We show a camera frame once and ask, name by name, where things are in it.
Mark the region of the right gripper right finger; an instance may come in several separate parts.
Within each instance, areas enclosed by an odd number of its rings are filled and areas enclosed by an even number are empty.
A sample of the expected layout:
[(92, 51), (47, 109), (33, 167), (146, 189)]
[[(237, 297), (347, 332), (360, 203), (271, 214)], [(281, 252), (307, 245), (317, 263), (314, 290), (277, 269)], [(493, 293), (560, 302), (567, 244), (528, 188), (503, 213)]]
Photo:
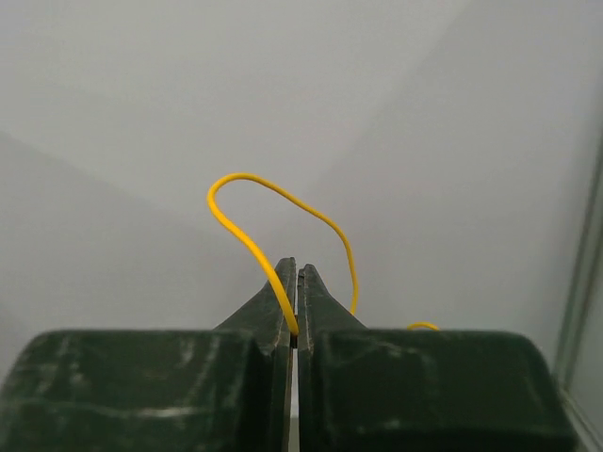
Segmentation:
[(573, 451), (538, 348), (507, 331), (364, 326), (317, 269), (298, 278), (304, 451)]

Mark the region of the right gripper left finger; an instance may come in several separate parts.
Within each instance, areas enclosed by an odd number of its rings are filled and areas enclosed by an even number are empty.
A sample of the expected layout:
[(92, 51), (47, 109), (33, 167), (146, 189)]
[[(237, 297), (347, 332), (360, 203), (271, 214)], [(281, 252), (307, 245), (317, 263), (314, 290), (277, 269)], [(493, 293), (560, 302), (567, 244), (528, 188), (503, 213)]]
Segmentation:
[(285, 451), (292, 365), (269, 285), (209, 331), (48, 331), (4, 380), (1, 447)]

